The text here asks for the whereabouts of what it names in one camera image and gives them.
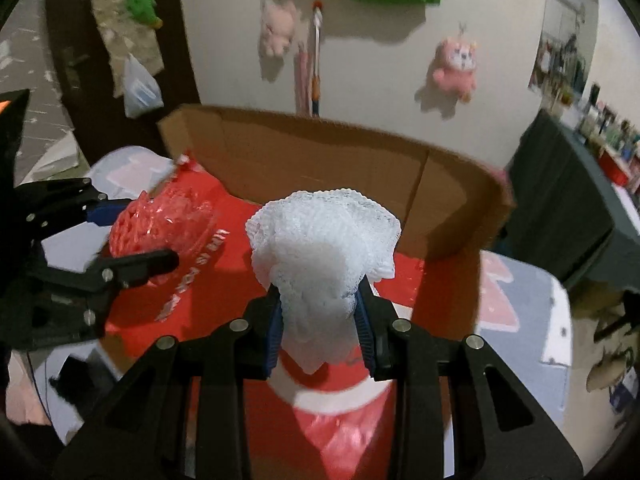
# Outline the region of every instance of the metal screw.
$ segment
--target metal screw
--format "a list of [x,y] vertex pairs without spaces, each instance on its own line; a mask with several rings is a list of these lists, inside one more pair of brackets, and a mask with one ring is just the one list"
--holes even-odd
[[175,345],[175,339],[170,335],[163,335],[158,341],[156,346],[161,350],[168,350]]
[[484,339],[479,335],[473,334],[466,338],[466,345],[474,350],[479,350],[484,346]]
[[113,279],[113,271],[109,268],[102,271],[102,278],[105,282],[110,282]]
[[408,319],[396,319],[391,326],[396,330],[396,332],[409,332],[411,330],[411,321]]
[[231,323],[229,323],[229,328],[233,332],[244,332],[247,328],[249,328],[249,322],[242,318],[235,319]]
[[85,310],[84,314],[82,315],[82,318],[84,319],[85,325],[87,326],[95,325],[95,312],[93,310]]

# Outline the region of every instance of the pink plush toy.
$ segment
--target pink plush toy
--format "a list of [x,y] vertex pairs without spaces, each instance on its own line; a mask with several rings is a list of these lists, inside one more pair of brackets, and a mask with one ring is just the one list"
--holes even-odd
[[289,48],[298,21],[298,10],[293,2],[280,6],[265,0],[262,9],[262,46],[267,56],[282,57]]
[[476,89],[476,44],[447,38],[440,45],[440,53],[441,68],[433,73],[433,80],[443,92],[455,92],[468,103]]

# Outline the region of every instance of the plastic bag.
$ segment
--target plastic bag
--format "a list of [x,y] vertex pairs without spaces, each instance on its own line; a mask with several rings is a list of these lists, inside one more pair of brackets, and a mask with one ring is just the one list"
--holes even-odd
[[[109,234],[111,256],[147,253],[164,248],[180,259],[194,257],[209,240],[217,215],[192,189],[168,186],[155,198],[146,191],[120,213]],[[150,281],[164,283],[163,274]]]
[[124,63],[123,87],[124,114],[129,119],[164,106],[158,82],[131,54]]

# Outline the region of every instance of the table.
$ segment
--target table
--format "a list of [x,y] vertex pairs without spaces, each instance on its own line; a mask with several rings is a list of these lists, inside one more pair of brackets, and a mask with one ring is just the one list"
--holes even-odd
[[509,175],[517,204],[506,225],[510,256],[547,270],[569,292],[585,280],[640,292],[640,235],[570,129],[540,110]]
[[[171,162],[140,147],[122,148],[96,164],[88,176],[110,198],[135,197],[171,171]],[[50,264],[81,270],[102,246],[108,228],[81,224],[44,241]],[[548,272],[498,254],[483,251],[481,306],[476,332],[481,334],[531,391],[551,419],[561,426],[572,363],[572,326],[564,288]],[[402,317],[411,309],[396,305]],[[117,379],[121,373],[98,342],[58,347],[34,354],[38,389],[48,407],[56,433],[67,443],[82,425],[76,410],[49,386],[69,355],[86,358],[94,349]],[[330,413],[333,403],[349,392],[318,395],[297,384],[282,367],[274,370],[271,387],[313,413]],[[388,385],[366,381],[358,385],[360,400],[373,399]],[[446,476],[454,471],[452,426],[446,432]]]

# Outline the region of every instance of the cardboard flap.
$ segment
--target cardboard flap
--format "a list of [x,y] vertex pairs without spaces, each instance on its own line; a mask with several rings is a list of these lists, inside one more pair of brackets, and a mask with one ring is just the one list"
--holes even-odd
[[161,121],[175,158],[193,151],[232,195],[256,203],[297,190],[348,187],[402,223],[398,250],[425,260],[480,249],[510,210],[480,164],[358,126],[238,108],[186,105]]
[[436,260],[486,247],[510,211],[508,195],[484,167],[431,148],[398,250]]
[[[187,131],[175,128],[180,115]],[[428,148],[346,124],[187,106],[160,123],[176,157],[186,145],[235,196],[266,203],[297,190],[356,189],[406,219]]]

